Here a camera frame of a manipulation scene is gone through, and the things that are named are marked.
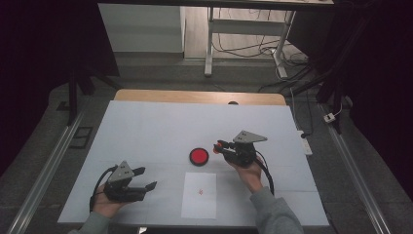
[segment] red circular button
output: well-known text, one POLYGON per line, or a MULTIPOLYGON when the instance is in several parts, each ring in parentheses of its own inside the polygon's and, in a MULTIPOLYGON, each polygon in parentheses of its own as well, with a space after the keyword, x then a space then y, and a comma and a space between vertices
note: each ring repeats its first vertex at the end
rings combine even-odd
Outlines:
POLYGON ((203 166, 207 163, 209 155, 204 148, 195 148, 189 154, 189 160, 195 166, 203 166))

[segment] floor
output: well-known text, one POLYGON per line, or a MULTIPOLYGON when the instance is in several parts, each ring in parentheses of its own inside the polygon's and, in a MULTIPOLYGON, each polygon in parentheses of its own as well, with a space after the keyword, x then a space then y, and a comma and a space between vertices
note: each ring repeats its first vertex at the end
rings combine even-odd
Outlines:
MULTIPOLYGON (((234 10, 225 10, 222 11, 222 15, 228 12, 231 17, 236 14, 234 10)), ((251 42, 256 44, 255 36, 251 38, 251 42)), ((223 46, 229 48, 243 45, 230 43, 223 46)), ((292 46, 290 48, 292 49, 285 48, 285 52, 296 53, 292 46)), ((204 62, 199 54, 196 55, 194 52, 192 56, 188 54, 185 56, 188 58, 116 54, 121 77, 112 79, 128 89, 289 93, 288 87, 279 85, 280 80, 275 75, 274 63, 266 57, 219 58, 213 64, 212 77, 206 79, 204 62)), ((287 68, 287 73, 292 75, 299 70, 299 66, 291 66, 287 68)), ((309 74, 294 84, 303 84, 313 77, 314 74, 309 74)), ((93 78, 93 82, 95 92, 92 96, 84 96, 80 91, 78 92, 80 111, 83 113, 79 129, 88 130, 89 137, 82 137, 82 133, 78 132, 68 142, 68 147, 62 154, 59 166, 45 194, 38 206, 35 206, 37 208, 34 209, 31 218, 28 219, 30 221, 27 223, 25 233, 67 233, 79 227, 79 225, 59 224, 57 219, 88 155, 107 104, 116 94, 115 89, 99 79, 93 78)), ((307 140, 312 147, 313 155, 308 157, 308 162, 331 222, 327 227, 305 227, 305 233, 379 233, 372 225, 368 209, 360 200, 357 188, 343 163, 340 150, 334 143, 329 126, 322 120, 323 113, 320 108, 328 110, 330 105, 329 102, 319 104, 315 101, 318 88, 314 87, 286 100, 296 117, 298 128, 309 134, 307 140)), ((67 85, 57 87, 51 92, 49 107, 32 137, 27 141, 16 161, 1 176, 0 233, 7 233, 27 194, 58 144, 60 136, 67 129, 67 101, 67 85)), ((343 99, 343 110, 340 115, 342 137, 349 146, 349 151, 391 230, 390 233, 413 233, 412 201, 404 193, 380 155, 353 125, 349 117, 350 111, 351 103, 343 99)), ((196 231, 210 232, 204 229, 196 231)), ((214 230, 214 233, 244 233, 244 231, 253 233, 248 230, 214 230)), ((190 232, 194 230, 169 228, 150 229, 147 233, 190 232)), ((113 223, 110 225, 109 233, 136 233, 136 228, 113 223)))

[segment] white paper sheet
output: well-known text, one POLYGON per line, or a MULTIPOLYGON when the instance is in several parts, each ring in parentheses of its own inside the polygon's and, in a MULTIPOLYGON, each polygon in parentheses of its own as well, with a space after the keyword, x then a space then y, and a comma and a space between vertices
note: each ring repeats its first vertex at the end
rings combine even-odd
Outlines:
POLYGON ((216 219, 216 174, 185 174, 181 216, 216 219))

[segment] sleeve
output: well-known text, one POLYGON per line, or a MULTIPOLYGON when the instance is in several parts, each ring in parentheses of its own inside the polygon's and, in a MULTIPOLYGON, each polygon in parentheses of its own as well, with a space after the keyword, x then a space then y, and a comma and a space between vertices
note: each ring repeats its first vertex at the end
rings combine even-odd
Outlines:
POLYGON ((92 212, 79 230, 71 230, 68 234, 100 234, 103 233, 110 222, 110 218, 92 212))
POLYGON ((304 233, 300 221, 284 198, 276 199, 268 187, 252 194, 250 200, 257 210, 255 223, 260 234, 304 233))

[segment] human hand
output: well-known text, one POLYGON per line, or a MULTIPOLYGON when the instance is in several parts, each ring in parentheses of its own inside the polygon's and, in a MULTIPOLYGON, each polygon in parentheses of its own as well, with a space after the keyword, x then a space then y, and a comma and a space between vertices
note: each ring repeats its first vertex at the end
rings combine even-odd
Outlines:
POLYGON ((94 195, 93 211, 103 216, 112 218, 124 205, 129 203, 112 202, 103 192, 104 184, 100 185, 94 195))
POLYGON ((237 171, 241 181, 246 185, 251 193, 255 193, 263 187, 261 183, 261 168, 258 164, 253 162, 248 168, 242 168, 233 163, 227 163, 237 171))

